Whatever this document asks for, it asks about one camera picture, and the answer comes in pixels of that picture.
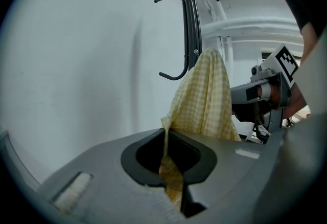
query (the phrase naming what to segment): gingham fabric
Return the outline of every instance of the gingham fabric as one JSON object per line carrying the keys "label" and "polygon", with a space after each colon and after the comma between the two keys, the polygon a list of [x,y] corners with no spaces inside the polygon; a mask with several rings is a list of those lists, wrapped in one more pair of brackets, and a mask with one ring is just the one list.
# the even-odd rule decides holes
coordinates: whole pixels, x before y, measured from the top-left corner
{"label": "gingham fabric", "polygon": [[169,113],[161,122],[166,130],[165,155],[169,128],[241,141],[231,120],[231,96],[226,67],[217,50],[203,51],[196,65],[185,75]]}

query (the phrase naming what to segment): white wall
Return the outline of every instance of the white wall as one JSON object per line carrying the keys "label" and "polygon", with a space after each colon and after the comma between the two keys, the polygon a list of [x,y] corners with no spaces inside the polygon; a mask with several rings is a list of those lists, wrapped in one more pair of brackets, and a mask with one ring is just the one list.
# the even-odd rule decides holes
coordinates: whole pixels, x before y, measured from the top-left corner
{"label": "white wall", "polygon": [[[232,43],[233,59],[234,59],[234,73],[230,86],[238,86],[250,82],[251,68],[262,63],[262,54],[260,46],[253,43]],[[226,56],[226,66],[228,68],[228,54]],[[239,134],[248,135],[253,128],[253,123],[240,122],[235,116],[232,116],[232,121]]]}
{"label": "white wall", "polygon": [[43,182],[87,148],[160,127],[183,68],[180,0],[16,0],[0,44],[0,122]]}

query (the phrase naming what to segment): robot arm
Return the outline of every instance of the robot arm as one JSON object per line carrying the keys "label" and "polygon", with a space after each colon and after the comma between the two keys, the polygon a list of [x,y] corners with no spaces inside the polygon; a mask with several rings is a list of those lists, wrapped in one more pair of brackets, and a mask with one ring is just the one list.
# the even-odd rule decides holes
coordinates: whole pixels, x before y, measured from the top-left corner
{"label": "robot arm", "polygon": [[[294,84],[292,75],[298,65],[286,48],[281,45],[263,63],[251,69],[251,82],[231,88],[232,110],[241,121],[253,122],[255,128],[263,126],[269,133],[282,127],[284,108],[291,99]],[[270,100],[270,83],[279,85],[279,103]],[[257,87],[261,86],[262,96],[258,97]],[[258,130],[258,139],[264,143],[268,135],[263,136]]]}

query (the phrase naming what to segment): white pipe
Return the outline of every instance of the white pipe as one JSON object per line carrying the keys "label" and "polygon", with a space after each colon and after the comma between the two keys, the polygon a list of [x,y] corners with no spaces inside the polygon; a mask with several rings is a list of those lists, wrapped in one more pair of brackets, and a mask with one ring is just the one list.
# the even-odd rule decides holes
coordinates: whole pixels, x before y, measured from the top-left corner
{"label": "white pipe", "polygon": [[205,41],[202,42],[202,48],[203,48],[203,50],[206,49],[206,42]]}
{"label": "white pipe", "polygon": [[289,45],[293,45],[293,46],[303,47],[303,44],[301,44],[301,43],[295,43],[295,42],[284,41],[284,40],[243,39],[243,40],[233,40],[232,43],[244,43],[244,42],[280,43],[280,44],[289,44]]}
{"label": "white pipe", "polygon": [[224,46],[224,39],[222,37],[220,37],[220,45],[221,45],[221,57],[225,63],[225,46]]}
{"label": "white pipe", "polygon": [[219,36],[217,37],[217,48],[218,48],[218,51],[220,53],[220,56],[222,57],[223,56],[223,51],[222,51],[222,48],[221,48],[221,40],[220,40]]}
{"label": "white pipe", "polygon": [[245,26],[231,26],[228,28],[214,30],[213,32],[202,34],[203,39],[215,38],[217,36],[221,37],[253,37],[260,34],[280,34],[290,35],[297,38],[301,34],[298,26],[296,25],[271,25],[271,24],[261,24],[261,25],[245,25]]}
{"label": "white pipe", "polygon": [[217,2],[217,5],[218,5],[218,9],[220,11],[220,14],[221,14],[222,19],[223,20],[227,20],[226,13],[225,13],[224,8],[223,8],[223,5],[221,5],[220,1]]}
{"label": "white pipe", "polygon": [[214,23],[205,24],[202,26],[202,34],[207,34],[231,26],[255,26],[259,24],[273,25],[291,25],[296,26],[296,21],[292,18],[283,17],[240,17],[229,20],[217,21]]}
{"label": "white pipe", "polygon": [[231,44],[231,37],[227,37],[227,48],[228,48],[228,75],[229,83],[233,80],[233,71],[234,71],[234,56],[233,56],[233,47]]}

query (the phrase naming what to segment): coat rack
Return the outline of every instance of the coat rack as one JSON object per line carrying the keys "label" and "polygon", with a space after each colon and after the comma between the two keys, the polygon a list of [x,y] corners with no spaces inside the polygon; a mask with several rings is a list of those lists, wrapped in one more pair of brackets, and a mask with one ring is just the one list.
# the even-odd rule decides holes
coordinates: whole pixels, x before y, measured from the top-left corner
{"label": "coat rack", "polygon": [[169,76],[165,73],[159,72],[159,75],[170,79],[181,79],[188,69],[194,67],[196,61],[202,53],[202,37],[200,29],[200,20],[196,0],[181,0],[183,6],[183,19],[184,19],[184,69],[177,77]]}

